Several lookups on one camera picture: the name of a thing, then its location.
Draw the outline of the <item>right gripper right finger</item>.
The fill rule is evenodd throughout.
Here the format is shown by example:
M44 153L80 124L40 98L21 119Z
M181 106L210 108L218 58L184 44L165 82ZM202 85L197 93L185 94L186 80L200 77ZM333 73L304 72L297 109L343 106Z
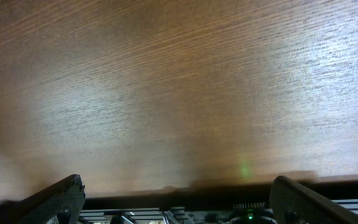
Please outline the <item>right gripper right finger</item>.
M278 223L358 224L358 214L335 202L339 199L358 199L358 182L313 184L280 175L269 202Z

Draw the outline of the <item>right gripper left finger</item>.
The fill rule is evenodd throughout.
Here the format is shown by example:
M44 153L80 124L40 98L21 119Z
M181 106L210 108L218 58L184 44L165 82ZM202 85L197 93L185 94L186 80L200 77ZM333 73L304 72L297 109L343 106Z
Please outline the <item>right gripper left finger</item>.
M39 224L56 218L76 224L85 203L85 186L72 174L32 196L0 211L0 224Z

